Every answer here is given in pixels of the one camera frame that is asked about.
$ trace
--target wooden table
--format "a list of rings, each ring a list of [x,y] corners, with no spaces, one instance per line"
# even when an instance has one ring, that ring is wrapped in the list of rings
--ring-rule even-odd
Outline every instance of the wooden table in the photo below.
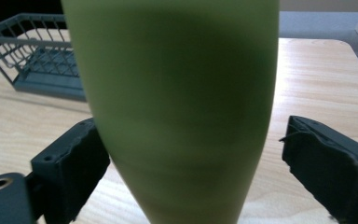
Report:
[[[280,39],[277,74],[268,139],[239,223],[335,223],[289,173],[278,140],[298,115],[358,141],[358,59],[340,41]],[[0,174],[28,174],[31,158],[89,117],[85,103],[15,92],[0,74]],[[148,222],[110,165],[76,223]]]

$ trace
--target wooden tabletop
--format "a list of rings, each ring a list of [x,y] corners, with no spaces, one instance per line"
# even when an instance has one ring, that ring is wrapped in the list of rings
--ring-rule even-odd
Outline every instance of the wooden tabletop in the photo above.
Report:
[[[336,223],[282,161],[278,140],[290,115],[318,120],[358,141],[358,59],[348,44],[280,39],[268,138],[239,224]],[[31,158],[90,117],[86,103],[15,92],[0,74],[0,174],[27,175]],[[75,223],[148,221],[112,164]]]

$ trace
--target green bottle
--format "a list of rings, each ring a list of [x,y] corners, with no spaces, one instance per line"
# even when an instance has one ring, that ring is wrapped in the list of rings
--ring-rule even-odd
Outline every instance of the green bottle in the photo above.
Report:
[[[278,0],[62,0],[113,163],[153,224],[238,221],[264,146]]]

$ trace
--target light wood surface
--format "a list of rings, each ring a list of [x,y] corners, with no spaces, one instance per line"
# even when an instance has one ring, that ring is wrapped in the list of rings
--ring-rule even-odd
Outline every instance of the light wood surface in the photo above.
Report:
[[[268,139],[240,224],[336,223],[282,161],[278,140],[285,134],[289,115],[316,119],[358,141],[358,59],[349,45],[280,39]],[[15,92],[0,74],[0,174],[27,175],[32,157],[89,117],[86,103]],[[75,223],[148,222],[110,165]]]

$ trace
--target wire dish rack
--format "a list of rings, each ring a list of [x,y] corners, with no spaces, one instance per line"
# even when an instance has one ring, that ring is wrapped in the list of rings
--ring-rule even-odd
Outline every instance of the wire dish rack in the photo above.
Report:
[[[86,100],[63,15],[1,21],[0,72],[16,91]]]

